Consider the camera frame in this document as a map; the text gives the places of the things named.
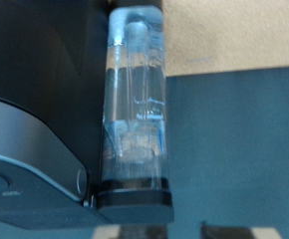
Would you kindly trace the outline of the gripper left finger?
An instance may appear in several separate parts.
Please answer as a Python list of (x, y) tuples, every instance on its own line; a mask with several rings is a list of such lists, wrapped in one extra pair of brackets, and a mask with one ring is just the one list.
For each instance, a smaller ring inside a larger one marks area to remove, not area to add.
[(100, 226), (94, 239), (168, 239), (168, 233), (165, 225)]

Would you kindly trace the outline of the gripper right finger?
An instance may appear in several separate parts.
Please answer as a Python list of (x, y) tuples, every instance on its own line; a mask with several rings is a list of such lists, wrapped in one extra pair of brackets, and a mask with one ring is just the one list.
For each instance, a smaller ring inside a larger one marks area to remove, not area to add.
[(274, 227), (200, 225), (200, 239), (282, 239)]

